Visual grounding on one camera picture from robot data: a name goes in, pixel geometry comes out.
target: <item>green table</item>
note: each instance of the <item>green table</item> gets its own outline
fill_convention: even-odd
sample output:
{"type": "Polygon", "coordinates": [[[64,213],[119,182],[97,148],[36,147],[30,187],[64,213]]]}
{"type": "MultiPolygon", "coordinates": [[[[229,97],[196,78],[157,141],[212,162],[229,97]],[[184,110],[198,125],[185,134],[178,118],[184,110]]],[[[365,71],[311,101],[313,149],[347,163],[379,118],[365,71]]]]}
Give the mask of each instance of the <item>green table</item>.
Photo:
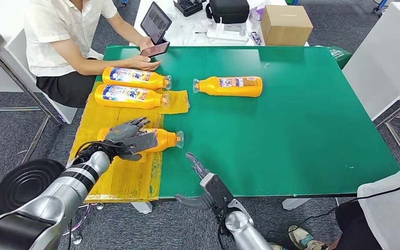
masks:
{"type": "MultiPolygon", "coordinates": [[[[137,53],[113,46],[105,59],[137,53]]],[[[185,142],[163,153],[160,198],[202,193],[187,151],[235,196],[355,194],[398,170],[327,48],[170,47],[157,59],[156,71],[188,90],[191,104],[165,115],[164,128],[182,130],[185,142]],[[192,92],[194,78],[251,75],[263,79],[259,98],[192,92]]]]}

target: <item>bottle label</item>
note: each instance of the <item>bottle label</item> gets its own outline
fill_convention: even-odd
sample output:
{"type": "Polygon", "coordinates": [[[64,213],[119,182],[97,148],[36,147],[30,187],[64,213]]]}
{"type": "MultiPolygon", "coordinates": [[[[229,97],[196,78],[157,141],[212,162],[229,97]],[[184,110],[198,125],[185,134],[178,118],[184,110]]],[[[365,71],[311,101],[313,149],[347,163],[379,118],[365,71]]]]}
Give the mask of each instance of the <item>bottle label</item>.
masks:
{"type": "Polygon", "coordinates": [[[223,77],[218,79],[220,87],[246,87],[246,86],[257,86],[257,79],[255,77],[241,77],[231,78],[223,77]]]}
{"type": "Polygon", "coordinates": [[[136,87],[124,87],[106,85],[102,98],[110,101],[125,102],[125,101],[139,101],[145,100],[146,90],[138,89],[136,87]]]}
{"type": "Polygon", "coordinates": [[[109,78],[112,81],[120,82],[128,82],[134,80],[148,81],[150,76],[151,73],[147,71],[124,68],[113,68],[109,73],[109,78]]]}
{"type": "Polygon", "coordinates": [[[157,129],[141,129],[140,132],[142,133],[154,133],[156,135],[157,138],[157,129]]]}

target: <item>white cloth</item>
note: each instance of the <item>white cloth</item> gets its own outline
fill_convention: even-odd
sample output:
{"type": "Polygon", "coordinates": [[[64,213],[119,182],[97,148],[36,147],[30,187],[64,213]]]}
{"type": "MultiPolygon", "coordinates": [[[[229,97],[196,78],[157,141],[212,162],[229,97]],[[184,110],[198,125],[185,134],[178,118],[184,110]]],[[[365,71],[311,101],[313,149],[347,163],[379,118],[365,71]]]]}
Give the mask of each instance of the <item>white cloth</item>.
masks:
{"type": "Polygon", "coordinates": [[[82,12],[69,0],[28,0],[24,29],[30,71],[38,76],[63,76],[75,71],[51,46],[72,39],[85,58],[102,59],[91,49],[100,16],[117,13],[112,0],[83,0],[82,12]]]}
{"type": "MultiPolygon", "coordinates": [[[[400,187],[400,171],[358,188],[358,197],[369,196],[400,187]]],[[[400,190],[359,200],[367,224],[383,250],[400,250],[400,190]]]]}

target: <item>man's arm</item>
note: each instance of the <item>man's arm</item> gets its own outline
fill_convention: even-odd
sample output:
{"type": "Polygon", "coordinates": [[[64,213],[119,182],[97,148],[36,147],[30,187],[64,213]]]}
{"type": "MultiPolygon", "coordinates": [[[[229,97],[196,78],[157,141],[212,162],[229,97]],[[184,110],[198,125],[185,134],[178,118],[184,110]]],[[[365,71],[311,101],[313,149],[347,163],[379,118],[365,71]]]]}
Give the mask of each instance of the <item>man's arm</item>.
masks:
{"type": "Polygon", "coordinates": [[[137,30],[116,13],[113,17],[107,18],[108,23],[112,28],[128,42],[140,46],[140,49],[154,46],[151,39],[147,36],[140,35],[137,30]]]}
{"type": "Polygon", "coordinates": [[[155,70],[160,64],[159,61],[150,62],[150,58],[140,55],[117,61],[88,60],[83,57],[82,53],[71,39],[52,42],[51,45],[57,53],[73,67],[73,69],[86,76],[102,74],[106,67],[155,70]]]}

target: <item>green trash bag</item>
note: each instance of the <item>green trash bag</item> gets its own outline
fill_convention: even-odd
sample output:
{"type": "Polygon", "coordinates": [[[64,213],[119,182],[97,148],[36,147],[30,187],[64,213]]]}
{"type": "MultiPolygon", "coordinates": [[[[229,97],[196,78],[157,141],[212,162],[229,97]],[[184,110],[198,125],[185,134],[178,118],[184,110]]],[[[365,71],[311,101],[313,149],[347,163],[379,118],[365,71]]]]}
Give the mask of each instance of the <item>green trash bag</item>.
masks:
{"type": "Polygon", "coordinates": [[[352,54],[343,50],[340,47],[336,46],[330,46],[328,47],[330,54],[333,56],[333,59],[335,59],[336,63],[340,67],[340,69],[343,69],[344,66],[346,66],[347,62],[350,60],[352,57],[352,54]]]}

